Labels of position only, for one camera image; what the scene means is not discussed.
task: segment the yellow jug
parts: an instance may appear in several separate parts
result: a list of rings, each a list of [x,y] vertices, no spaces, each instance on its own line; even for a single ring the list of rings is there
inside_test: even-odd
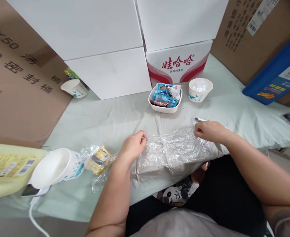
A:
[[[0,197],[25,187],[46,153],[42,149],[0,144]]]

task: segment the blue plastic container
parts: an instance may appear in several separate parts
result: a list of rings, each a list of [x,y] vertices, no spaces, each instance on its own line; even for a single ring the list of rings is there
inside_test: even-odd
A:
[[[268,105],[290,92],[290,41],[245,87],[243,94]]]

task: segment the label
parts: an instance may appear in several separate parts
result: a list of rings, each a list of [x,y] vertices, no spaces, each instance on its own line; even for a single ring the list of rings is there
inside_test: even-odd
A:
[[[33,166],[35,156],[0,153],[0,178],[16,178],[25,175]]]
[[[225,12],[227,19],[226,29],[223,31],[222,40],[226,41],[226,47],[235,52],[240,46],[247,31],[247,26],[259,8],[262,0],[236,0],[231,12]]]
[[[251,18],[247,30],[249,33],[254,36],[254,34],[257,32],[259,27],[262,25],[264,20],[267,18],[267,16],[270,14],[270,12],[273,10],[273,8],[276,6],[276,4],[279,2],[279,0],[263,0],[260,6],[258,7],[256,13]]]
[[[263,96],[267,100],[275,100],[275,98],[281,97],[281,94],[287,93],[288,90],[290,90],[290,66],[272,80],[257,96]]]

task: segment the white paper cup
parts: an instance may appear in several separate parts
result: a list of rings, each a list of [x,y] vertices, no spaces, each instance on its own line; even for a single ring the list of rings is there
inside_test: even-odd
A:
[[[33,171],[31,184],[42,189],[74,179],[82,174],[84,164],[79,153],[67,148],[48,152]]]
[[[88,93],[86,87],[78,79],[69,80],[60,88],[78,99],[83,98]]]
[[[189,82],[189,99],[195,103],[202,102],[213,89],[213,83],[205,78],[195,78]]]

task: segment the snack packet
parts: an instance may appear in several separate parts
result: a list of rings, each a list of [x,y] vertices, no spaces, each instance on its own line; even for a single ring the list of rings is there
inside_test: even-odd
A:
[[[168,108],[168,106],[169,106],[169,103],[167,103],[167,102],[158,102],[158,101],[154,101],[154,100],[150,100],[150,102],[151,102],[151,104],[157,105],[160,107]]]
[[[168,87],[168,92],[172,98],[175,98],[176,100],[180,100],[180,93],[178,93],[178,91],[176,91],[175,88]]]
[[[169,93],[167,90],[155,90],[155,94],[158,93],[158,94],[164,94],[164,95],[167,95],[169,96]]]
[[[157,83],[156,85],[159,90],[166,90],[169,87],[173,87],[180,94],[181,85],[169,85],[169,84],[162,84],[162,83]]]
[[[99,176],[111,165],[112,161],[110,160],[110,156],[111,154],[107,151],[105,146],[102,146],[91,156],[90,159],[86,160],[85,168],[91,170]]]
[[[153,94],[153,100],[158,102],[167,102],[169,103],[168,108],[176,107],[178,101],[170,96],[162,94]]]

